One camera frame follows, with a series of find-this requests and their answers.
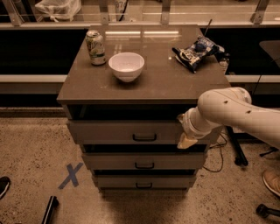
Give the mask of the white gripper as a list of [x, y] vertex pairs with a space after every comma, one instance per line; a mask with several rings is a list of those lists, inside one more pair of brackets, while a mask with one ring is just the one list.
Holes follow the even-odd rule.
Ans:
[[198, 108], [190, 108], [184, 114], [179, 114], [177, 120], [182, 124], [185, 133], [181, 134], [177, 147], [188, 149], [198, 140], [210, 134], [216, 127], [214, 122], [208, 121], [202, 116]]

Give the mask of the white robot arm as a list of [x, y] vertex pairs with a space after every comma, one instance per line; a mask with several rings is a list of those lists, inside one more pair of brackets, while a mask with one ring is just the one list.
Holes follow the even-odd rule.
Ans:
[[251, 104], [249, 92], [241, 87], [213, 89], [203, 93], [195, 108], [178, 116], [183, 133], [179, 149], [187, 149], [213, 129], [224, 126], [239, 130], [280, 148], [280, 111]]

